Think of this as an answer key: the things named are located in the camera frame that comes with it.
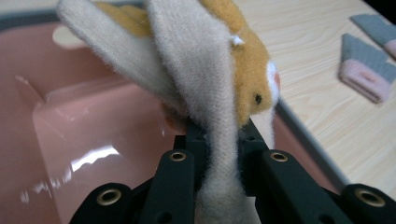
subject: white plush ear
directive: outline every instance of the white plush ear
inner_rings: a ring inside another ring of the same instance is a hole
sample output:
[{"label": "white plush ear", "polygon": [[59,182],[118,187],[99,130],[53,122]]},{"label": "white plush ear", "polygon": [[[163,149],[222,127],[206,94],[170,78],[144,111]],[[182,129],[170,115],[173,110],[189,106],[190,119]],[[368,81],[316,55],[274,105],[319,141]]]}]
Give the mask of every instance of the white plush ear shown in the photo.
[{"label": "white plush ear", "polygon": [[61,20],[105,62],[185,116],[184,103],[150,37],[135,37],[89,0],[61,0]]},{"label": "white plush ear", "polygon": [[211,146],[204,183],[197,195],[196,223],[257,223],[237,167],[230,32],[197,0],[148,0],[158,50],[192,119]]}]

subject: screw hole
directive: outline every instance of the screw hole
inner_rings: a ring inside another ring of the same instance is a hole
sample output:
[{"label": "screw hole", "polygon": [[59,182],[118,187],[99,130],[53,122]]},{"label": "screw hole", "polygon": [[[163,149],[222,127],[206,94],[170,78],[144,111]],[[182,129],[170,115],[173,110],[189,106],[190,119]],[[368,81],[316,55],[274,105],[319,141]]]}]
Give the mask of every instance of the screw hole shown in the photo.
[{"label": "screw hole", "polygon": [[96,202],[102,206],[108,206],[116,203],[121,197],[119,189],[107,189],[102,191],[96,198]]},{"label": "screw hole", "polygon": [[167,212],[160,212],[157,214],[155,219],[157,220],[157,223],[168,223],[172,221],[172,215]]},{"label": "screw hole", "polygon": [[367,203],[373,207],[383,207],[386,204],[383,198],[366,189],[356,189],[355,195],[362,202]]},{"label": "screw hole", "polygon": [[287,161],[288,160],[288,157],[286,155],[279,153],[279,152],[271,153],[271,158],[274,161]]},{"label": "screw hole", "polygon": [[186,160],[187,156],[181,152],[172,153],[170,156],[171,161],[184,161]]},{"label": "screw hole", "polygon": [[205,138],[204,138],[203,135],[198,135],[198,136],[195,137],[195,140],[198,140],[198,141],[205,141]]},{"label": "screw hole", "polygon": [[320,215],[319,216],[319,223],[320,224],[334,224],[335,221],[331,216],[328,215]]}]

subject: black eye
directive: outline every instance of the black eye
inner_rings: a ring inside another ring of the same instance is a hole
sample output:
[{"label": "black eye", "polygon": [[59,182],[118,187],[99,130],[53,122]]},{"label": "black eye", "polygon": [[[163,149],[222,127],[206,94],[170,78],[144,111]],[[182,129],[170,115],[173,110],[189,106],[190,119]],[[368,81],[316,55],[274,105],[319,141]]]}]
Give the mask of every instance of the black eye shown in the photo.
[{"label": "black eye", "polygon": [[256,95],[256,104],[259,105],[262,102],[262,96],[257,94]]}]

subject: light wood surface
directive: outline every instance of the light wood surface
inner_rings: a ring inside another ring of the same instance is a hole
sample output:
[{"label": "light wood surface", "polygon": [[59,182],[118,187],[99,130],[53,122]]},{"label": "light wood surface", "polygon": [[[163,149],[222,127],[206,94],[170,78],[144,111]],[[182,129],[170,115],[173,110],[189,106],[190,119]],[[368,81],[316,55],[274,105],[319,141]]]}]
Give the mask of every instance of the light wood surface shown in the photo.
[{"label": "light wood surface", "polygon": [[341,35],[375,45],[349,17],[376,12],[359,0],[235,2],[276,62],[285,102],[346,178],[396,199],[396,85],[374,105],[337,78]]}]

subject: plush bunny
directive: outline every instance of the plush bunny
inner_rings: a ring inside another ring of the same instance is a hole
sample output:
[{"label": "plush bunny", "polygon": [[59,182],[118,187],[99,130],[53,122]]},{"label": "plush bunny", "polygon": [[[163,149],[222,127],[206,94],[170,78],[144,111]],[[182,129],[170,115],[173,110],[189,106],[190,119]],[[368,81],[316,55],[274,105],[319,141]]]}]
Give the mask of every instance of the plush bunny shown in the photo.
[{"label": "plush bunny", "polygon": [[251,116],[274,146],[279,79],[265,46],[231,0],[148,0],[146,6],[61,0],[58,14],[120,74],[206,130],[211,152],[196,222],[259,223],[239,179],[236,142]]}]

